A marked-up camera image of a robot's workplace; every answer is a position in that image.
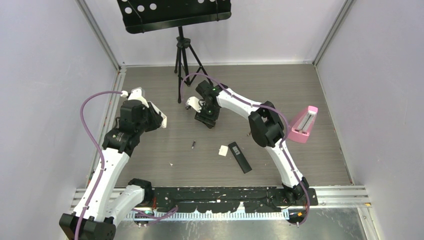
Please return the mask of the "white battery cover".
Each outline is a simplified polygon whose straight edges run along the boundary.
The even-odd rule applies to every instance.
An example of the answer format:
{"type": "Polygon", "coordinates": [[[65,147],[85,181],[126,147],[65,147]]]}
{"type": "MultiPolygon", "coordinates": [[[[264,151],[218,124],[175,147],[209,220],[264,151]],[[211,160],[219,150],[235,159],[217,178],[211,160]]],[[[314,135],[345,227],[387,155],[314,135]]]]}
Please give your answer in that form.
{"type": "Polygon", "coordinates": [[[227,145],[221,145],[218,151],[220,156],[226,157],[228,154],[229,147],[227,145]]]}

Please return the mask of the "white remote control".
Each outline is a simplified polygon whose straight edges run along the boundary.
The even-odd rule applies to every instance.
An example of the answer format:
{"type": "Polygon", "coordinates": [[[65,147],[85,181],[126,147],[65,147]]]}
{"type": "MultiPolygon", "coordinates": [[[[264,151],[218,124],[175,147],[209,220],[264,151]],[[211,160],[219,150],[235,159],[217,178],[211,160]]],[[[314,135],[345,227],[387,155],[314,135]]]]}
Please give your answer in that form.
{"type": "Polygon", "coordinates": [[[160,127],[165,129],[167,127],[167,116],[151,101],[148,101],[149,108],[152,110],[153,119],[156,122],[156,124],[160,127]]]}

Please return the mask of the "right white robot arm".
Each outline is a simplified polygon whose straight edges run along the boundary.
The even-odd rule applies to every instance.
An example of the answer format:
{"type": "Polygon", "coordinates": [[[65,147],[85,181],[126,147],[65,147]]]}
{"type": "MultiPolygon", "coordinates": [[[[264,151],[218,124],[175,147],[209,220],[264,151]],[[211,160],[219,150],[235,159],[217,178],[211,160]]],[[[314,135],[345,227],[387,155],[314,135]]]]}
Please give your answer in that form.
{"type": "Polygon", "coordinates": [[[270,101],[248,99],[222,84],[213,86],[204,80],[195,90],[201,98],[191,96],[185,103],[195,110],[195,119],[209,129],[215,127],[221,109],[246,119],[252,139],[268,152],[279,172],[287,202],[299,205],[308,194],[309,183],[288,150],[282,113],[270,101]]]}

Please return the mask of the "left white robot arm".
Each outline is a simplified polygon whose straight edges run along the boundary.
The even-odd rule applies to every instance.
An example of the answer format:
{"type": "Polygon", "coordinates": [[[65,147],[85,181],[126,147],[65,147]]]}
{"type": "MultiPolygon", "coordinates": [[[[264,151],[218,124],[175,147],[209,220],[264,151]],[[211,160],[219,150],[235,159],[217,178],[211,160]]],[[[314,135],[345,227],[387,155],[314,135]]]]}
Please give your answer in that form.
{"type": "Polygon", "coordinates": [[[123,102],[120,116],[106,134],[102,157],[82,199],[71,214],[64,213],[59,226],[70,240],[112,240],[121,221],[136,206],[153,202],[151,182],[134,178],[110,200],[117,180],[145,132],[165,128],[167,117],[151,101],[123,102]]]}

